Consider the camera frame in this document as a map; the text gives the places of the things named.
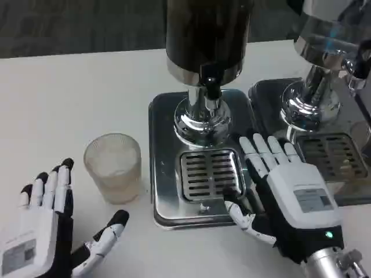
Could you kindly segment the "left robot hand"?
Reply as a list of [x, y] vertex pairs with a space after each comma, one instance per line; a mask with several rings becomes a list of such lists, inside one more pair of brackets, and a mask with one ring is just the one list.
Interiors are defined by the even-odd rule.
[[73, 167], [66, 158], [21, 190], [17, 213], [1, 231], [1, 277], [86, 277], [117, 243], [130, 217], [126, 210], [72, 248]]

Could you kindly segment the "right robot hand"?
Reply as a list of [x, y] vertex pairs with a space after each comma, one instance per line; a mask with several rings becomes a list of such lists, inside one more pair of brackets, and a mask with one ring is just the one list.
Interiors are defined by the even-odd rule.
[[241, 136], [239, 144], [263, 212], [254, 212], [235, 190], [224, 188], [234, 223], [296, 264], [321, 250], [344, 249], [339, 207], [318, 168], [304, 162], [292, 143], [280, 144], [274, 136], [254, 133]]

